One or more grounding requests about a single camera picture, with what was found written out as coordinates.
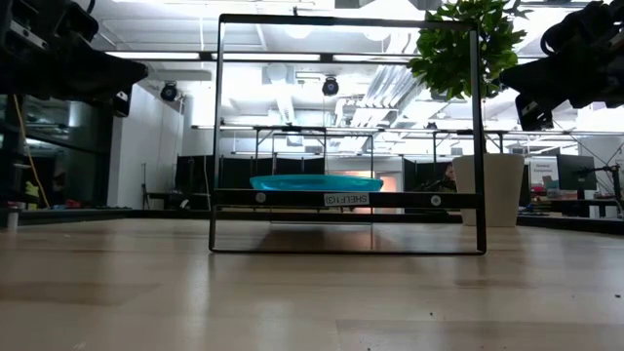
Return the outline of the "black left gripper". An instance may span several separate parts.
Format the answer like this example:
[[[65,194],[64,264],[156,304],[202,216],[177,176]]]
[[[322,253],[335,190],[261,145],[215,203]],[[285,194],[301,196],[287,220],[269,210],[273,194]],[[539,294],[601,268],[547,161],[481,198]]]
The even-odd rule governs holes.
[[[148,68],[82,46],[41,63],[35,73],[31,96],[85,102],[108,109],[117,117],[127,117],[131,86],[148,76]]]

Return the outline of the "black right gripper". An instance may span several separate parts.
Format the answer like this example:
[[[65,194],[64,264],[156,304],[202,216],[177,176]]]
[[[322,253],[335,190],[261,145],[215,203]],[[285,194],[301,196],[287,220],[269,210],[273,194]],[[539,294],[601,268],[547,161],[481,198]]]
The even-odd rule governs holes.
[[[523,130],[551,129],[552,110],[581,94],[595,62],[592,41],[605,28],[604,18],[603,2],[588,3],[542,34],[544,58],[502,71],[500,82],[519,93],[516,109]]]

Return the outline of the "black wire shelf rack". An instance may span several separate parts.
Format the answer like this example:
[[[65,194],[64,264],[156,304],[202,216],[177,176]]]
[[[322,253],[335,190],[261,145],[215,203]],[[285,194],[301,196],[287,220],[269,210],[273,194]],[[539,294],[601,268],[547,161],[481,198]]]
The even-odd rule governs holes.
[[[473,193],[383,193],[368,191],[281,191],[281,190],[214,190],[214,205],[226,207],[250,208],[328,208],[332,201],[338,206],[367,208],[404,208],[420,209],[442,208],[473,210],[476,215],[476,249],[473,255],[487,252],[487,225],[485,207],[484,149],[485,138],[480,103],[480,43],[478,25],[471,21],[450,20],[391,20],[391,19],[356,19],[336,17],[302,17],[284,15],[236,15],[224,14],[218,19],[218,40],[216,60],[215,116],[220,116],[220,98],[223,65],[225,61],[224,35],[225,25],[236,24],[280,24],[311,26],[357,26],[375,28],[424,28],[464,31],[469,34],[470,69],[472,86],[472,116],[474,141],[474,180]]]

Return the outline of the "green leafy plant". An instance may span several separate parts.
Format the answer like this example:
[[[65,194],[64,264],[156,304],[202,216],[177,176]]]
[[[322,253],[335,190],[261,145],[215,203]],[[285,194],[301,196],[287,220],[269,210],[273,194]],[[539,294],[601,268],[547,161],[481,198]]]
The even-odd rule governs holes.
[[[427,20],[471,21],[479,27],[480,97],[494,98],[502,90],[499,76],[518,63],[514,47],[527,32],[515,19],[526,19],[521,0],[456,0],[427,12]],[[467,31],[421,29],[416,41],[418,56],[408,63],[412,76],[430,92],[446,100],[472,95],[470,44]]]

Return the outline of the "white poster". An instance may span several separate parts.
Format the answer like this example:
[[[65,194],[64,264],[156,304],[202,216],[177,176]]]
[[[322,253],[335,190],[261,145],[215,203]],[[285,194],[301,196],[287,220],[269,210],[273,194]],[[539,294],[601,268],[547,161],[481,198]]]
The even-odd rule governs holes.
[[[536,157],[527,160],[529,169],[529,183],[533,186],[543,186],[548,181],[558,181],[559,172],[555,157]]]

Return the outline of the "dark computer monitor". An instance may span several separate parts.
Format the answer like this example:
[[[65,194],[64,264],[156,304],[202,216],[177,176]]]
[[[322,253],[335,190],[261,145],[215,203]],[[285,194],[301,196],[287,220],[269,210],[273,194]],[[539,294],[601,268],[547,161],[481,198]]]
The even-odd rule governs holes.
[[[559,188],[562,190],[596,190],[594,158],[591,156],[557,156]]]

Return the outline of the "white plant pot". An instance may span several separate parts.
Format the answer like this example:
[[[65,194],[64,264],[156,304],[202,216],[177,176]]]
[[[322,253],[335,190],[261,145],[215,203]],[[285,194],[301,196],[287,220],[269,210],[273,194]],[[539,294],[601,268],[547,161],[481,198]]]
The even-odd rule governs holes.
[[[486,154],[485,213],[487,228],[515,227],[520,205],[525,159],[515,154]],[[452,160],[458,193],[475,191],[474,157]]]

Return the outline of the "black room partition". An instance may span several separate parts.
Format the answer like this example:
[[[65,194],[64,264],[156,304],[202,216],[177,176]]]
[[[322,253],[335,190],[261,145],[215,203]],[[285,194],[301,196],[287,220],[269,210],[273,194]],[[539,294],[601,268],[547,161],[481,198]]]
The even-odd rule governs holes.
[[[175,189],[184,194],[205,194],[209,186],[214,191],[215,157],[180,156],[177,158]],[[326,170],[323,158],[219,158],[218,186],[227,189],[251,189],[250,179],[254,176],[273,175],[323,175]],[[196,209],[205,209],[206,196],[199,200]]]
[[[417,163],[403,160],[403,189],[405,192],[443,192],[439,183],[444,176],[446,163]]]

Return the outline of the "black office desk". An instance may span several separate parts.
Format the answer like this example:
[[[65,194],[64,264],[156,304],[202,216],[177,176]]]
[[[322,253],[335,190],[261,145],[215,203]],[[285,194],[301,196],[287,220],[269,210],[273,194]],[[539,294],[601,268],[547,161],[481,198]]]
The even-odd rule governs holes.
[[[615,198],[598,199],[551,199],[536,198],[528,207],[540,213],[558,213],[568,216],[589,217],[592,208],[597,208],[599,218],[606,218],[607,208],[615,208],[618,217],[624,215],[624,201]]]

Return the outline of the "person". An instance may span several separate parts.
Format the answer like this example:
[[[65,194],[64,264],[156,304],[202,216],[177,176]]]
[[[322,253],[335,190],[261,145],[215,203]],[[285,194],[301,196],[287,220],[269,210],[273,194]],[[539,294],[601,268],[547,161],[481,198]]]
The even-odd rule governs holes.
[[[456,192],[456,180],[452,163],[448,163],[443,178],[439,183],[439,190],[443,192]]]

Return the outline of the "black low bench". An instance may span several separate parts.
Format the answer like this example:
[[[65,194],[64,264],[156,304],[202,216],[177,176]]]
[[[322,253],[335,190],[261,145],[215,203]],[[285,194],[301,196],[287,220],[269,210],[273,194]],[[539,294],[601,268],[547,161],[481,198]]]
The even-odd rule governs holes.
[[[147,192],[143,199],[163,202],[164,210],[210,211],[211,197],[207,193]]]

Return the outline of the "teal translucent plastic plate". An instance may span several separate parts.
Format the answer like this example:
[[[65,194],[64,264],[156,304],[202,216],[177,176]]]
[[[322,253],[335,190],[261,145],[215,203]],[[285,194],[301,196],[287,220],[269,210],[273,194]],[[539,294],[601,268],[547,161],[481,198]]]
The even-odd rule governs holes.
[[[352,175],[262,175],[250,178],[255,190],[376,192],[381,179]]]

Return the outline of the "black aluminium rig frame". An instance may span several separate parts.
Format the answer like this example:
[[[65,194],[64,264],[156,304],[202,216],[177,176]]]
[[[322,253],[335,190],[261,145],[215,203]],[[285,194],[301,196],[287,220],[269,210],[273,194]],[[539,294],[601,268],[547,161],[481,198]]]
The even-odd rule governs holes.
[[[211,218],[207,211],[156,211],[128,209],[87,209],[87,210],[39,210],[20,211],[0,209],[0,229],[9,224],[9,217],[15,215],[19,225],[55,224],[64,222],[98,221],[124,218],[156,219],[205,219]],[[459,214],[348,214],[348,213],[261,213],[261,212],[221,212],[223,220],[294,221],[330,223],[418,223],[418,224],[460,224]],[[580,217],[550,217],[520,215],[520,226],[549,228],[568,231],[582,231],[624,237],[624,221],[590,219]]]

